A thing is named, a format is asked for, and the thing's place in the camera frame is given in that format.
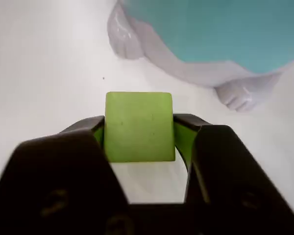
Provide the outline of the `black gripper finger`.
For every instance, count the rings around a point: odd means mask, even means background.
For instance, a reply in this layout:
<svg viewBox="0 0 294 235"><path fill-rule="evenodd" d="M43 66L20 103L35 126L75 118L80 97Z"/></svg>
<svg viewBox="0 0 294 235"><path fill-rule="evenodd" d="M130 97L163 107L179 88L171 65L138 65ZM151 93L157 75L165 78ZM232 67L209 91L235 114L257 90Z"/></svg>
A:
<svg viewBox="0 0 294 235"><path fill-rule="evenodd" d="M294 212L231 127L191 114L173 120L177 139L192 146L202 234L294 235Z"/></svg>
<svg viewBox="0 0 294 235"><path fill-rule="evenodd" d="M86 118L17 146L0 177L0 235L134 234L103 127Z"/></svg>

